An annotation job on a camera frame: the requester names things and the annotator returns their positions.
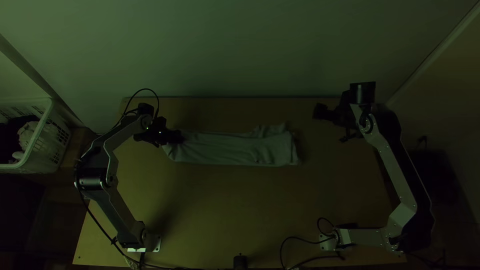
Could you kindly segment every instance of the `metal bracket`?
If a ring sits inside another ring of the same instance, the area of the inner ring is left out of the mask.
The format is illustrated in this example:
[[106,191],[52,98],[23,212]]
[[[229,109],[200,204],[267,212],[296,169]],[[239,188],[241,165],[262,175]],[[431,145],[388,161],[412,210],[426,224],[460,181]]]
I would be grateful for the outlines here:
[[162,237],[160,234],[144,234],[143,244],[144,247],[132,248],[129,247],[128,252],[159,252],[160,245],[162,244]]

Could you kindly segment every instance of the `black cable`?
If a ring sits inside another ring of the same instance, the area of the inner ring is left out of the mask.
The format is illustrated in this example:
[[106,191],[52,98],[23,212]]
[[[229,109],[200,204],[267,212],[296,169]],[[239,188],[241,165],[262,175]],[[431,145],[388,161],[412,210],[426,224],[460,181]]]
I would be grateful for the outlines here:
[[84,196],[82,194],[82,192],[80,190],[78,190],[78,193],[80,194],[80,200],[82,201],[83,203],[83,206],[85,206],[85,209],[87,211],[87,213],[90,215],[91,219],[95,222],[95,224],[98,226],[98,228],[100,229],[100,231],[108,238],[108,240],[110,241],[110,243],[112,243],[112,245],[115,246],[116,250],[122,255],[124,256],[125,258],[131,260],[132,262],[135,262],[137,263],[139,266],[140,265],[143,265],[143,266],[149,266],[149,267],[152,267],[152,268],[157,268],[157,269],[164,269],[164,270],[171,270],[172,268],[168,268],[168,267],[162,267],[162,266],[158,266],[158,265],[153,265],[153,264],[148,264],[148,263],[145,263],[145,262],[140,262],[136,259],[133,259],[132,257],[130,256],[127,256],[125,255],[125,253],[119,248],[119,246],[117,245],[116,241],[114,241],[110,236],[109,234],[104,230],[104,228],[102,227],[102,225],[100,225],[99,221],[97,220],[97,218],[94,216],[94,214],[90,211],[89,209],[89,206],[87,205],[87,203],[85,202],[84,200]]
[[152,92],[155,97],[156,97],[156,111],[155,111],[155,117],[154,118],[157,118],[159,116],[159,109],[160,109],[160,101],[159,101],[159,96],[157,95],[157,93],[155,93],[155,91],[153,91],[152,89],[150,88],[142,88],[138,91],[136,91],[131,97],[130,99],[128,100],[126,106],[125,106],[125,110],[123,111],[123,114],[125,115],[125,113],[127,112],[127,109],[129,108],[129,105],[130,105],[130,102],[132,101],[132,99],[138,94],[140,93],[141,91],[143,90],[148,90],[150,92]]
[[340,256],[340,255],[317,256],[317,257],[309,258],[309,259],[306,259],[302,262],[299,262],[299,263],[295,264],[294,266],[290,267],[288,270],[292,270],[292,269],[301,267],[302,265],[304,265],[306,263],[309,263],[311,261],[316,261],[316,260],[320,260],[320,259],[331,259],[331,258],[339,258],[339,259],[345,260],[345,258]]
[[317,244],[321,244],[321,243],[323,243],[323,242],[326,242],[326,241],[328,241],[328,240],[330,240],[330,239],[334,239],[334,238],[335,238],[335,237],[332,236],[332,237],[329,237],[329,238],[327,238],[327,239],[324,239],[324,240],[321,240],[321,241],[316,241],[316,242],[308,241],[308,240],[305,240],[305,239],[303,239],[303,238],[296,237],[296,236],[289,236],[289,237],[285,238],[285,240],[283,240],[283,242],[282,242],[281,245],[280,245],[280,264],[281,264],[282,269],[285,269],[284,260],[283,260],[283,257],[282,257],[282,250],[283,250],[284,244],[285,244],[285,242],[286,242],[287,240],[289,240],[289,239],[296,239],[296,240],[299,240],[299,241],[302,241],[302,242],[305,242],[305,243],[308,243],[308,244],[317,245]]
[[[334,224],[332,222],[330,222],[330,220],[326,219],[325,217],[319,217],[317,220],[316,220],[316,227],[318,229],[318,231],[320,231],[320,233],[326,237],[333,237],[334,234],[331,233],[331,234],[328,234],[328,233],[324,233],[322,231],[322,229],[320,229],[320,221],[326,221],[328,222],[332,228],[335,228]],[[340,234],[339,234],[339,231],[336,230],[336,229],[333,229],[332,232],[335,232],[336,233],[336,247],[337,248],[339,245],[340,245]]]
[[324,217],[319,217],[319,218],[316,220],[316,227],[317,227],[317,229],[320,231],[320,233],[321,233],[322,235],[328,236],[328,237],[333,236],[333,234],[327,234],[327,233],[324,233],[324,232],[322,231],[322,229],[320,228],[320,223],[319,223],[320,221],[326,221],[326,222],[328,222],[328,224],[330,224],[330,225],[332,226],[332,228],[335,227],[334,224],[333,224],[332,222],[330,222],[330,220],[328,220],[328,219],[326,219],[326,218],[324,218]]

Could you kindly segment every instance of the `wooden table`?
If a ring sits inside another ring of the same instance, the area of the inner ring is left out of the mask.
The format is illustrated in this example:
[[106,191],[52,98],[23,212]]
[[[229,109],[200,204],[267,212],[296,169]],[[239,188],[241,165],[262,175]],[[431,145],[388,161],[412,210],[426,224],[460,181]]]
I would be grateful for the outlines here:
[[[156,107],[154,98],[134,98]],[[278,168],[177,163],[161,148],[132,138],[115,150],[118,190],[133,216],[163,235],[158,253],[145,262],[167,267],[223,269],[248,256],[250,268],[280,268],[279,248],[288,236],[317,241],[318,217],[334,224],[381,227],[392,207],[372,147],[363,139],[340,143],[343,128],[312,119],[316,103],[333,109],[336,98],[161,98],[160,115],[170,129],[249,132],[286,122],[299,139],[299,166]],[[123,111],[126,100],[120,105]],[[117,233],[98,205],[90,209],[110,236]],[[292,240],[283,249],[287,267],[331,255]],[[355,246],[339,259],[309,266],[405,262],[381,247]],[[137,253],[129,253],[135,259]],[[87,215],[74,264],[125,266]]]

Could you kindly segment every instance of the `white cloth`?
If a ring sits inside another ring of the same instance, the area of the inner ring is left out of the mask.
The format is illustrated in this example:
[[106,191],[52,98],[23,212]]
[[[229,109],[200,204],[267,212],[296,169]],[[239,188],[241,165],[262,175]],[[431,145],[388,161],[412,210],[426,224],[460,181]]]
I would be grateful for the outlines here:
[[176,162],[280,167],[300,164],[294,137],[285,124],[258,126],[248,133],[181,130],[185,141],[162,148]]
[[34,135],[34,131],[37,128],[38,124],[38,121],[27,122],[17,131],[18,143],[20,144],[20,147],[23,151],[27,150],[30,138],[32,138],[32,136]]

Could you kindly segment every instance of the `power cord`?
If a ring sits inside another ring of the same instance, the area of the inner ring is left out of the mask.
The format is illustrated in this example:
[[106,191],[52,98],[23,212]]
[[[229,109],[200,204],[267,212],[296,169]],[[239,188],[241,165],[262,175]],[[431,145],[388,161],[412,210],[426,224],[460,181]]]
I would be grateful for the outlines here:
[[[324,233],[322,231],[322,229],[320,229],[320,221],[326,221],[328,224],[331,225],[332,229],[335,228],[334,224],[332,222],[330,222],[330,220],[326,219],[325,217],[319,217],[316,220],[316,227],[317,227],[318,231],[326,237],[334,236],[333,233],[332,234]],[[335,248],[337,248],[340,245],[340,234],[339,234],[339,231],[336,230],[336,229],[333,229],[332,231],[336,233],[336,247]]]
[[315,256],[315,257],[312,257],[312,258],[309,258],[309,259],[306,259],[304,261],[301,261],[299,263],[296,263],[295,265],[293,265],[292,267],[290,268],[285,268],[285,265],[284,265],[284,260],[283,260],[283,247],[284,247],[284,244],[287,240],[289,239],[295,239],[295,240],[299,240],[299,241],[302,241],[304,243],[308,243],[308,244],[312,244],[312,245],[318,245],[318,244],[321,244],[323,242],[326,242],[326,241],[329,241],[331,239],[335,239],[337,238],[337,242],[336,242],[336,246],[338,247],[339,243],[340,243],[340,235],[339,235],[339,232],[334,229],[333,231],[336,233],[336,237],[335,235],[333,234],[327,234],[327,233],[324,233],[321,229],[320,229],[320,224],[319,222],[320,221],[326,221],[328,222],[332,227],[335,227],[333,225],[333,223],[330,222],[330,220],[324,218],[324,217],[320,217],[319,219],[317,219],[316,221],[316,227],[318,228],[318,230],[320,231],[320,233],[328,238],[326,239],[323,239],[323,240],[320,240],[320,241],[309,241],[309,240],[305,240],[303,238],[300,238],[300,237],[296,237],[296,236],[289,236],[287,238],[285,238],[285,240],[283,240],[283,242],[281,243],[280,245],[280,264],[281,264],[281,267],[282,269],[287,269],[287,270],[292,270],[292,269],[295,269],[295,268],[298,268],[306,263],[309,263],[309,262],[312,262],[312,261],[316,261],[316,260],[320,260],[320,259],[331,259],[331,258],[338,258],[338,259],[341,259],[341,260],[345,260],[345,258],[343,256],[340,255],[340,252],[336,252],[336,255],[326,255],[326,256]]
[[159,96],[157,95],[157,93],[155,93],[155,91],[153,91],[153,90],[150,89],[150,88],[142,88],[142,89],[136,91],[136,92],[130,97],[130,99],[128,100],[128,102],[127,102],[127,104],[126,104],[126,106],[125,106],[125,109],[123,110],[123,113],[121,114],[120,119],[118,119],[118,121],[115,123],[115,125],[113,125],[113,127],[112,127],[110,130],[112,130],[113,128],[115,128],[116,126],[118,126],[118,125],[120,124],[120,121],[121,121],[126,115],[128,115],[128,114],[130,114],[130,113],[134,113],[134,112],[136,112],[136,111],[138,110],[138,109],[131,109],[131,110],[127,111],[127,109],[128,109],[129,106],[130,106],[130,102],[132,102],[133,98],[134,98],[138,93],[140,93],[141,91],[145,91],[145,90],[146,90],[146,91],[150,91],[150,92],[152,92],[152,93],[155,95],[155,97],[156,97],[156,111],[155,111],[154,119],[159,116],[159,110],[160,110],[160,100],[159,100]]
[[321,240],[321,241],[316,241],[316,242],[309,241],[309,240],[305,240],[305,239],[303,239],[303,238],[296,237],[296,236],[289,236],[289,237],[285,238],[285,240],[283,240],[283,242],[282,242],[281,245],[280,245],[280,264],[281,264],[282,269],[286,269],[286,268],[285,268],[285,265],[284,265],[282,250],[283,250],[284,244],[285,244],[285,242],[287,242],[287,240],[289,240],[289,239],[295,239],[295,240],[302,241],[302,242],[304,242],[304,243],[317,245],[317,244],[321,244],[321,243],[323,243],[323,242],[326,242],[326,241],[328,241],[328,240],[330,240],[330,239],[334,239],[334,238],[335,238],[335,237],[332,236],[332,237],[329,237],[329,238],[327,238],[327,239],[324,239],[324,240]]

